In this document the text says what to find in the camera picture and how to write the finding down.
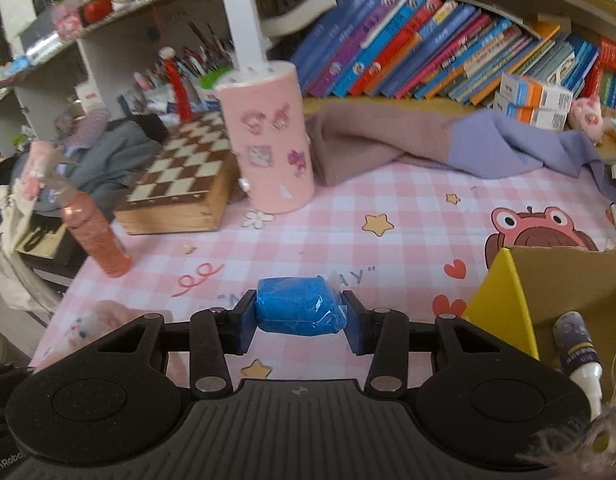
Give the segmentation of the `blue white spray bottle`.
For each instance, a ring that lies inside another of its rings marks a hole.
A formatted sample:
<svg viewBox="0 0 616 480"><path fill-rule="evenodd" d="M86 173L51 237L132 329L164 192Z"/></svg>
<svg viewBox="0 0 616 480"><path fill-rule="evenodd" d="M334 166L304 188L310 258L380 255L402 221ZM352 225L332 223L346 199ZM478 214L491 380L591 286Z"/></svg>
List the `blue white spray bottle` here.
<svg viewBox="0 0 616 480"><path fill-rule="evenodd" d="M562 314L553 325L553 339L562 371L585 393L591 418L600 416L603 367L582 315Z"/></svg>

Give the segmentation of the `wooden chess board box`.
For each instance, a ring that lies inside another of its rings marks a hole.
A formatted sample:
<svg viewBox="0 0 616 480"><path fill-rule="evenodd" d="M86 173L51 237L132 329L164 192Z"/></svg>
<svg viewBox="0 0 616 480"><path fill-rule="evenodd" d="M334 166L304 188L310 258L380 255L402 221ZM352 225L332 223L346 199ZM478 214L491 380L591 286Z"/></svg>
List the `wooden chess board box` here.
<svg viewBox="0 0 616 480"><path fill-rule="evenodd" d="M115 219L129 235L216 231L237 178L222 114L201 113L169 136Z"/></svg>

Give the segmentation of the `blue packet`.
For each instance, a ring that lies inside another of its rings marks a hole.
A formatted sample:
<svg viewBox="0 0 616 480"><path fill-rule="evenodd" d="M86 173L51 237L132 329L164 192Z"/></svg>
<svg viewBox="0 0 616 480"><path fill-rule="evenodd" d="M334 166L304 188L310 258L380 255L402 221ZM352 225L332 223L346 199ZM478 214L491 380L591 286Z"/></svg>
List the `blue packet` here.
<svg viewBox="0 0 616 480"><path fill-rule="evenodd" d="M256 292L257 324L268 333L302 337L337 334L347 325L339 277L263 278Z"/></svg>

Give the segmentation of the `pink plush glove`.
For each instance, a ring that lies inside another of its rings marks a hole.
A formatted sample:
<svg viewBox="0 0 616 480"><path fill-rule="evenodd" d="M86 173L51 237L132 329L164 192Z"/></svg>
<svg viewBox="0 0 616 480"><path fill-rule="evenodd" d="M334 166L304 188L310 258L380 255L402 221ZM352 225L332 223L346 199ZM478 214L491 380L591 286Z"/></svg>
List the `pink plush glove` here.
<svg viewBox="0 0 616 480"><path fill-rule="evenodd" d="M41 372L145 314L148 311L130 309L114 300L95 302L74 315L66 327L57 330L52 340L42 346L43 352L37 363L31 365L32 372Z"/></svg>

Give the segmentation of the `pink cylindrical lamp base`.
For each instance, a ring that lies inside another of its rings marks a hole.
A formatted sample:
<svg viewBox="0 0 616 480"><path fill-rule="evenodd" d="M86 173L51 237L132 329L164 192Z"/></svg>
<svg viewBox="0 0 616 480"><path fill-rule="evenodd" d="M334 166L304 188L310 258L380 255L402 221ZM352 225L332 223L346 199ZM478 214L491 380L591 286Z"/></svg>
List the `pink cylindrical lamp base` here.
<svg viewBox="0 0 616 480"><path fill-rule="evenodd" d="M251 206L285 214L309 203L314 176L296 66L273 61L231 70L216 91Z"/></svg>

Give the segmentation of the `yellow cardboard box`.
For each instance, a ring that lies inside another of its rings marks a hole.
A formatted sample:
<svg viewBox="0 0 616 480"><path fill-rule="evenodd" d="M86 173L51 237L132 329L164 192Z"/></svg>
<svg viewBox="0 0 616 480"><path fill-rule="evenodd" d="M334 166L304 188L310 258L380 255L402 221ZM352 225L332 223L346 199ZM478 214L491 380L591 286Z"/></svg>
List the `yellow cardboard box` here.
<svg viewBox="0 0 616 480"><path fill-rule="evenodd" d="M463 318L556 368L553 325L569 311L579 312L590 332L608 402L616 391L616 250L503 248Z"/></svg>

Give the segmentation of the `mauve and purple cloth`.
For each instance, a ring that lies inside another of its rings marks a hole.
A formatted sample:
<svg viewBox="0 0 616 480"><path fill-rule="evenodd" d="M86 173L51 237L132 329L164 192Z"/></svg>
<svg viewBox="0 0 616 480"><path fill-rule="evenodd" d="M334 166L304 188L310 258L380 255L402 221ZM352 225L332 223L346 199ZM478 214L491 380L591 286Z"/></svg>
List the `mauve and purple cloth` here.
<svg viewBox="0 0 616 480"><path fill-rule="evenodd" d="M306 118L313 168L327 186L390 164L504 179L541 168L569 177L587 169L616 203L614 180L581 131L550 132L495 110L451 117L394 105L341 101Z"/></svg>

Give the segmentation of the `pink spray bottle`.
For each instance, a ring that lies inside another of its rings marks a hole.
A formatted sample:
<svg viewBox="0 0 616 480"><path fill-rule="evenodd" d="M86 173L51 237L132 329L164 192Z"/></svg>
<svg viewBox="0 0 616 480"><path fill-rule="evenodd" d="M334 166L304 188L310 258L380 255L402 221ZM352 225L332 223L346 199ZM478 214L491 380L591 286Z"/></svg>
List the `pink spray bottle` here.
<svg viewBox="0 0 616 480"><path fill-rule="evenodd" d="M54 192L67 230L88 256L109 278L125 275L130 270L131 257L93 198L56 172L45 174L41 181Z"/></svg>

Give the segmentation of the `orange white medicine box upper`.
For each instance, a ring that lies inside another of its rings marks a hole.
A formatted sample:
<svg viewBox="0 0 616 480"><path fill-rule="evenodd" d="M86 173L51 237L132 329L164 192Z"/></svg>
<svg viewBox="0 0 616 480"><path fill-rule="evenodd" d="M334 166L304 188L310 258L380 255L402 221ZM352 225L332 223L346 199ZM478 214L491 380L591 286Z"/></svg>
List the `orange white medicine box upper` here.
<svg viewBox="0 0 616 480"><path fill-rule="evenodd" d="M525 76L503 74L498 89L515 106L569 112L573 100L570 90Z"/></svg>

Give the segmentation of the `orange white medicine box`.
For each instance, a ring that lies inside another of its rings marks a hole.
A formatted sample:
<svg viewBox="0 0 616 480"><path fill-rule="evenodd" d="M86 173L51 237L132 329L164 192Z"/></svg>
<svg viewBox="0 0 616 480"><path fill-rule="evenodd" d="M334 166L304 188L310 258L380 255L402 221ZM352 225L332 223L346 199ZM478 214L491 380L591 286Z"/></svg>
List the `orange white medicine box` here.
<svg viewBox="0 0 616 480"><path fill-rule="evenodd" d="M492 108L518 122L548 131L562 131L567 122L567 114L564 112L517 106L498 91L494 93Z"/></svg>
<svg viewBox="0 0 616 480"><path fill-rule="evenodd" d="M569 112L573 100L570 90L525 76L503 74L498 89L515 106Z"/></svg>

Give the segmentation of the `orange white medicine box lower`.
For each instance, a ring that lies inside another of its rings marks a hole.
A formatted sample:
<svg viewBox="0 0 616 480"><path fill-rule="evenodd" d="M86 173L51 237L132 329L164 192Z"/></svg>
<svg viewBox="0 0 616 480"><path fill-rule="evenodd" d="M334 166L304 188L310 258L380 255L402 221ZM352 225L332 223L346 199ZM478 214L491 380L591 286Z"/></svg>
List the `orange white medicine box lower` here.
<svg viewBox="0 0 616 480"><path fill-rule="evenodd" d="M562 131L567 122L567 114L564 112L517 106L498 91L494 93L492 108L518 122L548 131Z"/></svg>

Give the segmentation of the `white tote bag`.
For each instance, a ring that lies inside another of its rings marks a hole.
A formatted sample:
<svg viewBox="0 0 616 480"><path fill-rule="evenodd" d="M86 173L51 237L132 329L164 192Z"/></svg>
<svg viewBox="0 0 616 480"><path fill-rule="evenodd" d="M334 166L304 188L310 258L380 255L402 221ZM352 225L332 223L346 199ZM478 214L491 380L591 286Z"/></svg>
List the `white tote bag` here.
<svg viewBox="0 0 616 480"><path fill-rule="evenodd" d="M0 295L12 309L52 314L60 296L30 270L16 250L28 232L35 202L25 196L20 179L0 185Z"/></svg>

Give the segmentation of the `grey clothing pile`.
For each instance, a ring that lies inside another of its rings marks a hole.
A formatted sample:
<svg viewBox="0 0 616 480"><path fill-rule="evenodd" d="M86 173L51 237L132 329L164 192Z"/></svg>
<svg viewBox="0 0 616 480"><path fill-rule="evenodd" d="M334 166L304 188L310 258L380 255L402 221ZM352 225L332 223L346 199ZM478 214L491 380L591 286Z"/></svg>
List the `grey clothing pile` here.
<svg viewBox="0 0 616 480"><path fill-rule="evenodd" d="M60 174L77 190L89 194L104 216L110 219L114 217L116 204L128 194L131 185L160 149L161 144L130 119L103 132L90 148L77 148L71 152L65 145L35 141L29 152L20 156L15 164L11 184L2 188L0 200L19 206L26 214L35 211L42 216L58 217L58 202L30 175L39 162L58 150L75 162L73 166L62 169Z"/></svg>

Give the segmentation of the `pink pig plush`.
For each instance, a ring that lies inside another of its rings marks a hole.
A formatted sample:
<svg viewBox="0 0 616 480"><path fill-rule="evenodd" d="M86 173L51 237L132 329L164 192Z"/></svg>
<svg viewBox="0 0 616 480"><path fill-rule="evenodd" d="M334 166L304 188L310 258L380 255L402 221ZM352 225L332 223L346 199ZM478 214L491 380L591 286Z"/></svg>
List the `pink pig plush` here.
<svg viewBox="0 0 616 480"><path fill-rule="evenodd" d="M582 131L594 145L604 137L604 120L598 96L575 99L568 113L571 128Z"/></svg>

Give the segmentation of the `white lamp pole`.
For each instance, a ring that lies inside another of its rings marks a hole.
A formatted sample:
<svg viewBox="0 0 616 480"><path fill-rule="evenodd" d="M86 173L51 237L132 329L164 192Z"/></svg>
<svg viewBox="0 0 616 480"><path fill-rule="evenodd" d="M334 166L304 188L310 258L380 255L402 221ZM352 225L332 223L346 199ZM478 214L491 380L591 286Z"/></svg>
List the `white lamp pole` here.
<svg viewBox="0 0 616 480"><path fill-rule="evenodd" d="M256 0L223 0L237 67L262 68L267 64Z"/></svg>

